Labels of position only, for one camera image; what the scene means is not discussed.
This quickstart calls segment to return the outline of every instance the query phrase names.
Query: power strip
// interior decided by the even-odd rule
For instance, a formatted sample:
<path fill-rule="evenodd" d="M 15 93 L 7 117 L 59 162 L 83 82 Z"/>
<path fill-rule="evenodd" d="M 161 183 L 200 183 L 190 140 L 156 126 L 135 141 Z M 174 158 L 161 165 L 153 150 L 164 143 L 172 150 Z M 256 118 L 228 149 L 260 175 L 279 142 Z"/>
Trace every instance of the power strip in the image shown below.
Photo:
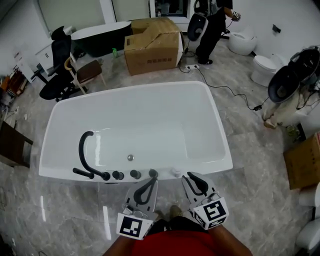
<path fill-rule="evenodd" d="M 185 65 L 185 69 L 186 70 L 196 70 L 196 69 L 199 69 L 199 65 L 197 64 L 193 64 L 193 65 Z"/>

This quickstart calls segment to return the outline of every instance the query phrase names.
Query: marble floor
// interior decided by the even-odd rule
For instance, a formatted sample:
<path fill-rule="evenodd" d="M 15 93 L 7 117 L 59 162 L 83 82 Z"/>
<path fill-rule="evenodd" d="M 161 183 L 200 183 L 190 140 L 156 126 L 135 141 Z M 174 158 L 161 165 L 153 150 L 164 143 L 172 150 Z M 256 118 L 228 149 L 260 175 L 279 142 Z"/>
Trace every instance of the marble floor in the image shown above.
<path fill-rule="evenodd" d="M 190 43 L 190 50 L 195 45 Z M 249 78 L 252 56 L 230 52 L 222 39 L 211 55 L 213 65 L 200 69 L 209 84 L 228 85 L 245 93 L 251 108 L 267 98 L 266 88 Z M 103 77 L 110 89 L 140 84 L 202 81 L 198 70 L 182 73 L 178 68 L 130 76 L 122 51 L 114 59 L 106 55 Z M 77 64 L 89 62 L 84 56 Z M 193 64 L 184 57 L 182 66 Z M 56 104 L 39 97 L 44 84 L 35 80 L 16 99 L 16 129 L 34 141 L 30 169 L 0 164 L 0 233 L 18 256 L 101 256 L 115 241 L 117 213 L 128 184 L 70 182 L 38 174 L 41 147 L 50 113 Z M 89 92 L 104 90 L 99 79 Z M 264 127 L 261 111 L 247 108 L 241 96 L 226 88 L 210 88 L 229 143 L 230 171 L 208 175 L 226 198 L 230 216 L 225 224 L 255 256 L 291 256 L 295 239 L 311 218 L 311 208 L 300 206 L 298 191 L 290 190 L 283 151 L 289 146 L 282 129 Z M 168 212 L 172 204 L 188 208 L 181 180 L 159 182 L 156 208 Z"/>

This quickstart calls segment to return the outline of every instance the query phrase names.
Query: cardboard box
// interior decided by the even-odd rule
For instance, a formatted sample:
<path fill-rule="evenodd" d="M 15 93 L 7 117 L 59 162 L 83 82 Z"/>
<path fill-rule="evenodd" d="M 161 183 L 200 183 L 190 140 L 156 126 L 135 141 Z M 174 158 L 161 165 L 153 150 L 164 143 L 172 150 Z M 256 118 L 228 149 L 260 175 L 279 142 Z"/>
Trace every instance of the cardboard box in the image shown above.
<path fill-rule="evenodd" d="M 320 182 L 320 132 L 283 153 L 290 189 Z"/>
<path fill-rule="evenodd" d="M 132 34 L 141 34 L 150 26 L 151 23 L 159 20 L 169 20 L 167 17 L 142 18 L 131 21 Z"/>
<path fill-rule="evenodd" d="M 157 19 L 140 34 L 125 37 L 124 56 L 133 75 L 175 68 L 182 56 L 183 38 L 170 19 Z"/>

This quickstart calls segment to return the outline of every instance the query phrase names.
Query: shoe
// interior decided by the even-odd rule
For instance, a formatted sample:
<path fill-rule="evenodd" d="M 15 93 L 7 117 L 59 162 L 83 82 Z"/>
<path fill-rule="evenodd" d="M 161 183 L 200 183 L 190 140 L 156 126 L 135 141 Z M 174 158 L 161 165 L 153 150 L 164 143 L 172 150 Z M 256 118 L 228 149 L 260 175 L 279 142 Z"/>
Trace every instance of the shoe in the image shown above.
<path fill-rule="evenodd" d="M 170 207 L 170 220 L 178 216 L 182 216 L 182 210 L 177 205 L 172 205 Z"/>
<path fill-rule="evenodd" d="M 155 221 L 160 221 L 160 220 L 164 220 L 165 219 L 165 215 L 162 211 L 160 210 L 155 210 L 154 211 L 156 214 L 158 214 L 158 217 L 156 217 Z"/>
<path fill-rule="evenodd" d="M 198 63 L 202 65 L 210 65 L 213 61 L 211 59 L 198 59 Z"/>
<path fill-rule="evenodd" d="M 273 130 L 275 130 L 275 129 L 277 128 L 276 126 L 274 126 L 274 125 L 270 122 L 269 119 L 267 119 L 266 121 L 264 121 L 263 125 L 264 125 L 265 127 L 267 127 L 267 128 L 273 129 Z"/>

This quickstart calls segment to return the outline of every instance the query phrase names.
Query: window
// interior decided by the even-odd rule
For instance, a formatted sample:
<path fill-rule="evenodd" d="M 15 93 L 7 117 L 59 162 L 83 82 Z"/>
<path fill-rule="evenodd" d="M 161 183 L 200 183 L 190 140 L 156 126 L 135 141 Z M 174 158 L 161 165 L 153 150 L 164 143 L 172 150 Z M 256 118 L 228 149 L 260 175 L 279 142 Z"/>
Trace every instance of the window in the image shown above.
<path fill-rule="evenodd" d="M 188 0 L 155 0 L 155 16 L 187 17 Z"/>

